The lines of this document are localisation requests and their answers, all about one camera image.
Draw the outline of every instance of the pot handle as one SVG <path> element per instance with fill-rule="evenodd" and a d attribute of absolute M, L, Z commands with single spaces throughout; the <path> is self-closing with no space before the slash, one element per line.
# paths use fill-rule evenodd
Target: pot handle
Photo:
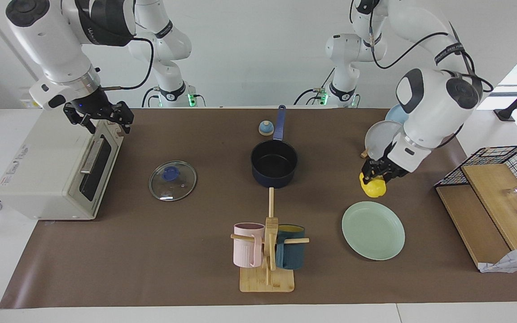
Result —
<path fill-rule="evenodd" d="M 285 107 L 284 105 L 279 105 L 278 110 L 279 110 L 279 114 L 276 117 L 275 135 L 273 136 L 273 139 L 282 140 L 283 132 L 285 130 L 285 113 L 286 113 L 287 107 Z"/>

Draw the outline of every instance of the wooden mug holder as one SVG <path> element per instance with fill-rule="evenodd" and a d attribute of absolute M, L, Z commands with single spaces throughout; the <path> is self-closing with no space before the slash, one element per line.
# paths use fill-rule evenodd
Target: wooden mug holder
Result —
<path fill-rule="evenodd" d="M 275 218 L 275 189 L 268 189 L 268 217 L 265 220 L 263 265 L 257 268 L 240 268 L 239 289 L 241 292 L 292 292 L 294 271 L 277 268 L 275 264 L 276 236 L 279 219 Z M 230 235 L 231 239 L 254 241 L 252 237 Z M 286 239 L 285 244 L 309 243 L 309 238 Z"/>

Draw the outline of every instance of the yellow object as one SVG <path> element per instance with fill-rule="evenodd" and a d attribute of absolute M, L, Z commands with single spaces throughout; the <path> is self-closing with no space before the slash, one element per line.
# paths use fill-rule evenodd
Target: yellow object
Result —
<path fill-rule="evenodd" d="M 363 173 L 360 173 L 360 186 L 368 197 L 377 198 L 386 194 L 386 181 L 382 176 L 373 178 L 368 184 L 364 184 L 363 178 Z"/>

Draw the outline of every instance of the blue mug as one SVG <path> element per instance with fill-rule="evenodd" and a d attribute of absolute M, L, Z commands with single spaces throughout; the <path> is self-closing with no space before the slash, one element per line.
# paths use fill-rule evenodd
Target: blue mug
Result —
<path fill-rule="evenodd" d="M 279 225 L 276 236 L 276 266 L 296 270 L 304 264 L 304 243 L 285 244 L 286 239 L 304 238 L 304 227 L 293 224 Z"/>

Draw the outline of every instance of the white table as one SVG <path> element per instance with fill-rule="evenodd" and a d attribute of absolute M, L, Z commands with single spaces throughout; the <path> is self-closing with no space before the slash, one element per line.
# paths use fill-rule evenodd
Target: white table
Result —
<path fill-rule="evenodd" d="M 0 176 L 33 127 L 41 110 L 0 110 Z M 486 145 L 517 144 L 517 127 L 495 121 L 479 111 L 458 136 L 466 153 Z M 0 211 L 0 299 L 13 274 L 35 221 L 3 207 Z M 352 321 L 365 323 L 517 322 L 514 303 L 266 305 L 213 307 L 85 307 L 0 310 L 0 322 L 262 322 L 269 317 L 284 321 Z"/>

